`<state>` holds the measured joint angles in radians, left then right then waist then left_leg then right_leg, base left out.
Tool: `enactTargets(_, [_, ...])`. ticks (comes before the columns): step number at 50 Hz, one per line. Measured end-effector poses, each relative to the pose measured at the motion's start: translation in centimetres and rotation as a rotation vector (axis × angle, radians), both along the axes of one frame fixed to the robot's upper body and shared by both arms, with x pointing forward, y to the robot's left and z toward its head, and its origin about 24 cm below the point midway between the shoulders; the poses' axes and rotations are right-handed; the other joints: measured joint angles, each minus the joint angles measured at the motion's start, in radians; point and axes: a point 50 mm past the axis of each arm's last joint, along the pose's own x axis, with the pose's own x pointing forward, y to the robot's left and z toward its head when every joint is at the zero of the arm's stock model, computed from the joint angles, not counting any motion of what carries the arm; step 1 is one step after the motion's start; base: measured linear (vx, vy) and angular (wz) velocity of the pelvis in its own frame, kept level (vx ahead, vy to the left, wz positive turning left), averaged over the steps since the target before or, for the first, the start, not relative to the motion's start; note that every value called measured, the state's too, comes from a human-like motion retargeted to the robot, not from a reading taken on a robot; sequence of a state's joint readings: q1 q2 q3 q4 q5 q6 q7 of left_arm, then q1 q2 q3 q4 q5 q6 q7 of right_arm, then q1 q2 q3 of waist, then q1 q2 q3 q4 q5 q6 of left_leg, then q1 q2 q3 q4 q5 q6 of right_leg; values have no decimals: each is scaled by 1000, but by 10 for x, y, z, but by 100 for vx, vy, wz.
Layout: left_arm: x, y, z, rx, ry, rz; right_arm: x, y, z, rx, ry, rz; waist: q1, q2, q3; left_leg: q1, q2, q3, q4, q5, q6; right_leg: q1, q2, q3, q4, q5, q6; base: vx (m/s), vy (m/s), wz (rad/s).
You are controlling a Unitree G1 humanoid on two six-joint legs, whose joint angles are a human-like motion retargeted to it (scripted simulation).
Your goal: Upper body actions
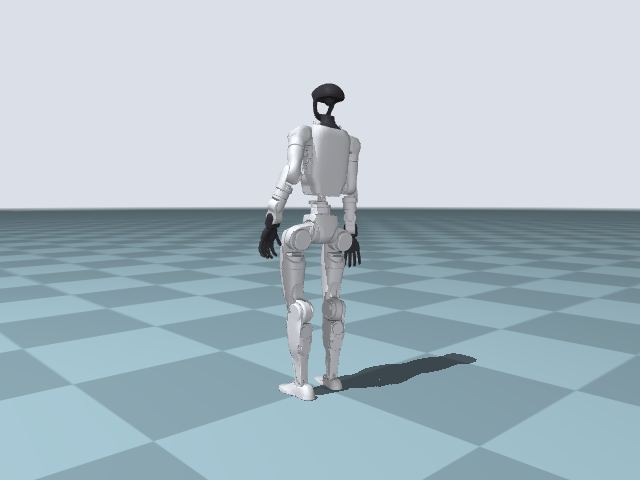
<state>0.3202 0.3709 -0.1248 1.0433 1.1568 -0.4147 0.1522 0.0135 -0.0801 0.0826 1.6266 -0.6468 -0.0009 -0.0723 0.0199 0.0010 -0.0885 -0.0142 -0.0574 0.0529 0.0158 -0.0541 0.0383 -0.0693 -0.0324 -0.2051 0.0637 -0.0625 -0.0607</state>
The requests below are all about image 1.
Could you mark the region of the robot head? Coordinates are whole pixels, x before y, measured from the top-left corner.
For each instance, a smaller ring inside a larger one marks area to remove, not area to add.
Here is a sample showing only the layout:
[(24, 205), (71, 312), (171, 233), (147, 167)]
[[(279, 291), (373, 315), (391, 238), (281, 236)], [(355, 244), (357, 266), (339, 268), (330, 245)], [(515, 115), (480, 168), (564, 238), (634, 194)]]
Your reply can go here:
[[(330, 128), (340, 129), (335, 123), (334, 116), (331, 116), (331, 112), (334, 108), (334, 105), (337, 102), (343, 101), (345, 98), (342, 89), (335, 84), (331, 84), (331, 83), (323, 84), (317, 87), (312, 92), (312, 98), (313, 98), (314, 115), (316, 119), (321, 122), (320, 125), (327, 126)], [(317, 102), (325, 103), (327, 106), (329, 106), (326, 114), (318, 113)]]

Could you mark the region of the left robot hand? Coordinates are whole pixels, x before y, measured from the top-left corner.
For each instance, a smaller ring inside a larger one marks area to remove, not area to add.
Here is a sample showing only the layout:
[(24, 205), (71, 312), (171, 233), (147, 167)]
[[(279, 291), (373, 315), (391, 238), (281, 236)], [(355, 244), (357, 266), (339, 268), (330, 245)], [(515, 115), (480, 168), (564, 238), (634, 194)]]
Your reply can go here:
[(265, 221), (266, 228), (262, 232), (261, 241), (259, 243), (259, 253), (262, 257), (264, 258), (266, 257), (267, 259), (269, 259), (269, 257), (273, 259), (272, 255), (270, 254), (270, 250), (274, 256), (277, 256), (273, 248), (275, 238), (277, 240), (278, 245), (279, 246), (282, 245), (277, 235), (277, 228), (280, 226), (280, 223), (272, 225), (272, 222), (273, 222), (273, 215), (269, 213), (267, 214), (266, 221)]

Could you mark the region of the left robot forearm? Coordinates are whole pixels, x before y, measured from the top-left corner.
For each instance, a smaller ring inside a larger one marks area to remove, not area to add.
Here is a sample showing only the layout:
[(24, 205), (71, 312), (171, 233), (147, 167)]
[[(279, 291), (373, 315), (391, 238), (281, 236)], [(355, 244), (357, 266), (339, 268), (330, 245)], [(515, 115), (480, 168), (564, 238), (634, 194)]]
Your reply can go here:
[(289, 165), (284, 166), (284, 168), (282, 169), (279, 180), (276, 184), (275, 192), (268, 203), (267, 214), (271, 213), (273, 215), (272, 225), (281, 223), (284, 206), (287, 202), (289, 194), (291, 194), (293, 190), (293, 188), (291, 188), (291, 185), (285, 183), (289, 173), (289, 169)]

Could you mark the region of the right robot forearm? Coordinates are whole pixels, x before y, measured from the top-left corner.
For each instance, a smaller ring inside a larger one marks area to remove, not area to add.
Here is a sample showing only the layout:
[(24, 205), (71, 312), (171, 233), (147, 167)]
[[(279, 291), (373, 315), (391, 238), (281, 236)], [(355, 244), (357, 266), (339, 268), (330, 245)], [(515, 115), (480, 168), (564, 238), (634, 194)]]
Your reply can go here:
[(343, 212), (345, 212), (343, 217), (345, 222), (345, 230), (350, 234), (355, 234), (355, 224), (357, 220), (355, 211), (357, 211), (356, 209), (357, 202), (358, 202), (357, 188), (354, 194), (344, 196), (344, 198), (342, 198), (343, 209), (344, 209)]

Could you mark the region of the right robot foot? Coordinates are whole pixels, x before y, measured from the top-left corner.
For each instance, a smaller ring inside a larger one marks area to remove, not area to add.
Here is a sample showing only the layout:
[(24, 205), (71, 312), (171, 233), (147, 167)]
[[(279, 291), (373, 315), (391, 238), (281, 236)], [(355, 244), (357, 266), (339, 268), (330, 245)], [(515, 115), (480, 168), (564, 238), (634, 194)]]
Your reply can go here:
[(320, 384), (327, 386), (331, 390), (341, 390), (343, 388), (341, 380), (337, 377), (335, 378), (334, 374), (332, 375), (331, 380), (327, 379), (326, 374), (323, 376), (316, 376), (314, 377), (314, 379)]

